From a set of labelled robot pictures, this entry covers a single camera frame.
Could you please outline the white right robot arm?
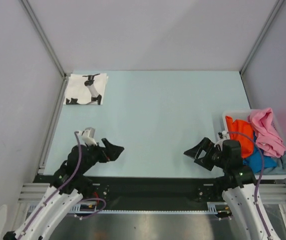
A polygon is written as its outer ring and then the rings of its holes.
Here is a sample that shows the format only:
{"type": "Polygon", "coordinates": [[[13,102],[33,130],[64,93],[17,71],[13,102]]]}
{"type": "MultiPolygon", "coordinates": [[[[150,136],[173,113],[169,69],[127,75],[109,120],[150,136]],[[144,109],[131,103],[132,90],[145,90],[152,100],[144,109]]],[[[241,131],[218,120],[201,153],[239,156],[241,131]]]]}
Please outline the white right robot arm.
{"type": "Polygon", "coordinates": [[[259,180],[255,178],[252,169],[243,164],[239,141],[224,139],[215,144],[206,137],[186,150],[184,155],[209,171],[213,167],[223,170],[224,175],[215,178],[213,194],[218,200],[227,203],[245,239],[280,238],[261,201],[259,180]]]}

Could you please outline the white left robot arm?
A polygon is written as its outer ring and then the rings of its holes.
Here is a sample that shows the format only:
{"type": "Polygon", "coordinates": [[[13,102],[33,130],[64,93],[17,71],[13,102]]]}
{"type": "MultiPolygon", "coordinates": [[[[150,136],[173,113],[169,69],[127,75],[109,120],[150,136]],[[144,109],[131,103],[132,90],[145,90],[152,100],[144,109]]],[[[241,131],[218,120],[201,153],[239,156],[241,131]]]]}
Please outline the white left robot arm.
{"type": "Polygon", "coordinates": [[[97,163],[115,161],[124,151],[124,147],[111,144],[102,139],[103,146],[90,141],[75,145],[54,173],[42,200],[25,222],[16,230],[4,235],[5,240],[48,240],[55,228],[79,202],[93,201],[107,205],[106,201],[94,197],[92,181],[85,173],[97,163]]]}

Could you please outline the white t shirt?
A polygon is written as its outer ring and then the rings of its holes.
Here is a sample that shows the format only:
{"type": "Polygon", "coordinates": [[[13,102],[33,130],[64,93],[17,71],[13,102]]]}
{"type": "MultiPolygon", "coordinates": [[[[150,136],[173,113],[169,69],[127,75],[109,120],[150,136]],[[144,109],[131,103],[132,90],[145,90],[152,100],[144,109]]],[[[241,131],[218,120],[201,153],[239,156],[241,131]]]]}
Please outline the white t shirt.
{"type": "Polygon", "coordinates": [[[106,73],[71,74],[63,105],[102,105],[107,82],[106,73]]]}

